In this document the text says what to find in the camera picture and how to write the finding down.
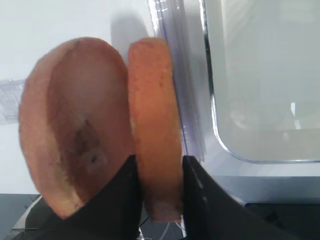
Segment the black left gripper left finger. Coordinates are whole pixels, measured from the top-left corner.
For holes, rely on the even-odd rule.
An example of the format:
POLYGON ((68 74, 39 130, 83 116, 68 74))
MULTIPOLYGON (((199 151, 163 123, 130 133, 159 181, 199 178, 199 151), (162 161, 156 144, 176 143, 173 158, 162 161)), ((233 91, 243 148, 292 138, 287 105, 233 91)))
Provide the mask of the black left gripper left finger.
POLYGON ((135 155, 88 203, 59 223, 47 225, 36 240, 135 240, 143 198, 135 155))

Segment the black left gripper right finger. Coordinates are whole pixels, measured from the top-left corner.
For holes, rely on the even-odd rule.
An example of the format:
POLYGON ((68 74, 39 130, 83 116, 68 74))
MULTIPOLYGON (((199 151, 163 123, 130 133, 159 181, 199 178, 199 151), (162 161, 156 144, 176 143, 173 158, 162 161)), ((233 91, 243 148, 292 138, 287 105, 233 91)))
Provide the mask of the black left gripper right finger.
POLYGON ((183 220, 188 240, 295 240, 233 200, 194 156, 182 158, 183 220))

